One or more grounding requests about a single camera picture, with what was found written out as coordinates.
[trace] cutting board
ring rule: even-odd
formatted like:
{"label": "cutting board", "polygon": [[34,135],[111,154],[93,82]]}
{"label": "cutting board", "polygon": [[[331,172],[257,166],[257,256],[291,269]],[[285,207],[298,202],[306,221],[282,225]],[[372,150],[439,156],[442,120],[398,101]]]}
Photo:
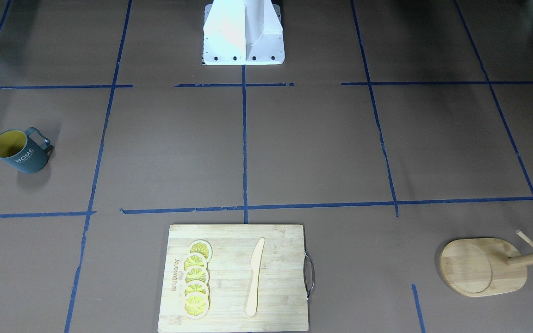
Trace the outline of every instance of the cutting board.
{"label": "cutting board", "polygon": [[[265,238],[256,315],[246,314],[252,280],[250,258]],[[213,248],[209,266],[210,307],[193,320],[185,315],[183,261],[188,246],[205,240]],[[302,225],[172,225],[167,239],[159,333],[307,331]]]}

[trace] oval wooden base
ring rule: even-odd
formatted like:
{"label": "oval wooden base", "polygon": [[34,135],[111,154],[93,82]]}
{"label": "oval wooden base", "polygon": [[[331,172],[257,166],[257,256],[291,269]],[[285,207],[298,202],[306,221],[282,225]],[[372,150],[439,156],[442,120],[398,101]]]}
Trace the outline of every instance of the oval wooden base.
{"label": "oval wooden base", "polygon": [[527,268],[510,267],[509,257],[520,255],[498,238],[454,240],[440,256],[440,270],[451,289],[469,297],[498,295],[524,286]]}

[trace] lime slice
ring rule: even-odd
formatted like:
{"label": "lime slice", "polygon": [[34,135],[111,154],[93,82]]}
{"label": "lime slice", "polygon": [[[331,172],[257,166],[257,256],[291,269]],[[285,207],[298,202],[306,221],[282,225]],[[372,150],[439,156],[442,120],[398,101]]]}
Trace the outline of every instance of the lime slice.
{"label": "lime slice", "polygon": [[203,256],[205,256],[205,259],[207,259],[207,261],[211,260],[211,257],[213,256],[213,249],[211,248],[211,244],[209,244],[206,240],[195,240],[188,247],[188,252],[201,253]]}
{"label": "lime slice", "polygon": [[209,272],[202,266],[191,266],[184,271],[184,281],[200,281],[203,283],[209,282]]}
{"label": "lime slice", "polygon": [[184,299],[184,311],[192,320],[201,319],[209,311],[209,297],[199,291],[193,291]]}
{"label": "lime slice", "polygon": [[203,293],[207,296],[209,296],[209,287],[205,282],[192,280],[189,283],[186,283],[186,287],[184,288],[184,295],[188,295],[190,293],[195,292]]}
{"label": "lime slice", "polygon": [[191,266],[203,266],[207,268],[207,259],[201,253],[189,253],[184,259],[184,270],[188,270]]}

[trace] mug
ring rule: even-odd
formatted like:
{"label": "mug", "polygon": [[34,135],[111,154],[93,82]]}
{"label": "mug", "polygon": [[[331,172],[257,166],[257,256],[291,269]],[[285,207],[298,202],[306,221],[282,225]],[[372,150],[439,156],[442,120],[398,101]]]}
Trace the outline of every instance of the mug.
{"label": "mug", "polygon": [[[30,139],[34,132],[43,137],[42,146]],[[0,134],[0,160],[23,173],[36,173],[44,168],[49,162],[51,148],[50,140],[34,127],[25,131],[7,130]]]}

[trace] knife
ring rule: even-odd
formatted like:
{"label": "knife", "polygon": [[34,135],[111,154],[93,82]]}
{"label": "knife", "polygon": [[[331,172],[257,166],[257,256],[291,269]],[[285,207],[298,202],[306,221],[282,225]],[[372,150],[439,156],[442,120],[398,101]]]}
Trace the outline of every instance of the knife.
{"label": "knife", "polygon": [[260,273],[260,260],[262,259],[262,249],[265,246],[265,239],[261,237],[254,247],[250,268],[252,268],[252,282],[250,282],[250,292],[248,293],[248,303],[246,303],[246,314],[254,316],[258,307],[258,274]]}

